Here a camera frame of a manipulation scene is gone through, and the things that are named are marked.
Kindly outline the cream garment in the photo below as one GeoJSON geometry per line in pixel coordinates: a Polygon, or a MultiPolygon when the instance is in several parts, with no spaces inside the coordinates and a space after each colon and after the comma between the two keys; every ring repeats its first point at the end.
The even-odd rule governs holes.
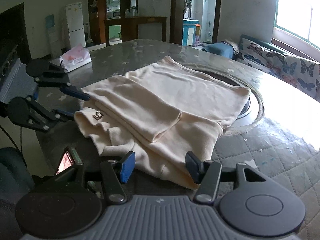
{"type": "Polygon", "coordinates": [[[210,159],[251,93],[169,56],[93,83],[84,92],[90,100],[81,103],[74,119],[99,155],[133,151],[138,170],[191,190],[197,185],[185,167],[186,153],[210,159]]]}

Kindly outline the pink white plastic bag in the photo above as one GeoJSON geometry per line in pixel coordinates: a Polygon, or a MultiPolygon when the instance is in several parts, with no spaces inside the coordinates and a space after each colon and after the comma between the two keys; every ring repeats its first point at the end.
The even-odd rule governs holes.
{"type": "Polygon", "coordinates": [[[74,71],[92,62],[88,49],[79,44],[60,56],[60,65],[67,72],[74,71]]]}

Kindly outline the phone with lit screen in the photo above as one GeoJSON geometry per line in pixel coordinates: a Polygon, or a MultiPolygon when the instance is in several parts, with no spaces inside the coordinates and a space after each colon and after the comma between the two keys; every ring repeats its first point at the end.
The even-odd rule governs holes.
{"type": "Polygon", "coordinates": [[[83,164],[83,162],[81,161],[76,149],[68,146],[63,151],[55,175],[58,175],[69,167],[78,164],[83,164]]]}

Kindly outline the white refrigerator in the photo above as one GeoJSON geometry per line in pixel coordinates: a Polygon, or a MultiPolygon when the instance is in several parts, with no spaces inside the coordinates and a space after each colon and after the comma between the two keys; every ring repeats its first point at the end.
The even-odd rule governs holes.
{"type": "Polygon", "coordinates": [[[68,41],[70,48],[86,46],[82,3],[69,4],[65,8],[68,41]]]}

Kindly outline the grey quilted star tablecloth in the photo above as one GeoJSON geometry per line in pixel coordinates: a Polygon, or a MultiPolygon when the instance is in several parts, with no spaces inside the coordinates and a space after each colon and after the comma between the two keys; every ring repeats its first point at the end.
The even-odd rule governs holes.
{"type": "MultiPolygon", "coordinates": [[[[212,158],[225,167],[245,161],[296,194],[306,207],[298,234],[319,239],[319,103],[249,66],[221,56],[154,40],[133,40],[91,53],[92,63],[69,75],[86,87],[165,56],[228,83],[251,89],[251,113],[225,131],[212,158]]],[[[135,171],[125,191],[130,200],[112,207],[83,239],[246,239],[212,207],[192,203],[194,192],[135,171]]]]}

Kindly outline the dark wooden cabinet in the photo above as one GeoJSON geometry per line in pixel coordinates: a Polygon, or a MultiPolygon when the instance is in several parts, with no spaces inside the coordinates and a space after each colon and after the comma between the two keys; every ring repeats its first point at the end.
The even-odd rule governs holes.
{"type": "Polygon", "coordinates": [[[167,17],[141,12],[141,0],[88,0],[90,45],[138,38],[167,39],[167,17]]]}

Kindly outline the blue folded blanket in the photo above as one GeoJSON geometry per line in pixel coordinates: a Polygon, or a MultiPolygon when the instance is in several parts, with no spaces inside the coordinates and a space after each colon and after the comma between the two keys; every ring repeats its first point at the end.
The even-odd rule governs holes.
{"type": "Polygon", "coordinates": [[[236,59],[236,52],[234,48],[230,44],[225,42],[208,44],[202,48],[202,51],[220,55],[232,60],[236,59]]]}

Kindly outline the butterfly print cushion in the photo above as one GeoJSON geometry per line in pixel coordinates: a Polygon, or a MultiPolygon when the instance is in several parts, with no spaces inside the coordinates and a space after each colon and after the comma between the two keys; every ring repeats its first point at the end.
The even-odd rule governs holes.
{"type": "Polygon", "coordinates": [[[247,38],[239,44],[237,61],[270,74],[319,101],[319,63],[265,48],[247,38]]]}

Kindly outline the dark wooden door frame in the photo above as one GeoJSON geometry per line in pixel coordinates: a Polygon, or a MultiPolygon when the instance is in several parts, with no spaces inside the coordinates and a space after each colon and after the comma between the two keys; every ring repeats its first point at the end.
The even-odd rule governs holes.
{"type": "Polygon", "coordinates": [[[183,21],[198,20],[202,25],[200,39],[216,43],[221,11],[221,0],[171,0],[169,42],[182,44],[183,21]]]}

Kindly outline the window with green frame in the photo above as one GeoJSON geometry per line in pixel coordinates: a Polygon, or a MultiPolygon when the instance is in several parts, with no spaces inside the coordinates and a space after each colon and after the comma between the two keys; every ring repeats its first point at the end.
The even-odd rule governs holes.
{"type": "Polygon", "coordinates": [[[301,51],[319,50],[319,0],[278,0],[273,38],[301,51]]]}

